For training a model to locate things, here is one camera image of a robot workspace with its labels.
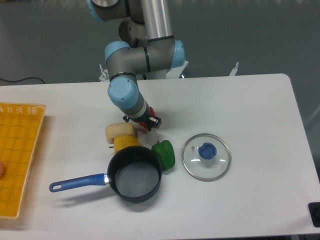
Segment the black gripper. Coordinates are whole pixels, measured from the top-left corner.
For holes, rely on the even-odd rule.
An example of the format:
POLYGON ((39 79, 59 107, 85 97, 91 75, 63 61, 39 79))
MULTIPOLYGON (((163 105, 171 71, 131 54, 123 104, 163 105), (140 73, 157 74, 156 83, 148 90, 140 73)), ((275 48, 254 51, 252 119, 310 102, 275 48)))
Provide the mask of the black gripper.
POLYGON ((133 121, 135 123, 145 122, 146 128, 151 131, 152 129, 159 129, 162 124, 162 119, 157 116, 151 116, 150 106, 143 106, 141 111, 134 115, 124 115, 122 118, 126 123, 133 121))

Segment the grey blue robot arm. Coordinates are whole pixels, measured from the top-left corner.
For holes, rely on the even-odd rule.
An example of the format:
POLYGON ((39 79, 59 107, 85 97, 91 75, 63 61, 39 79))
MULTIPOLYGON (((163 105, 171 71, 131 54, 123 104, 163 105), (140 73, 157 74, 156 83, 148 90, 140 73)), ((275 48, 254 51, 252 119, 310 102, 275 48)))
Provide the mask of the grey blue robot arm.
POLYGON ((137 76, 167 71, 185 63, 185 49, 174 38, 166 0, 89 0, 91 15, 100 21, 130 20, 146 30, 145 39, 133 38, 128 29, 129 41, 122 35, 109 43, 104 50, 109 76, 108 96, 123 113, 126 122, 132 120, 151 130, 162 123, 141 94, 137 76))

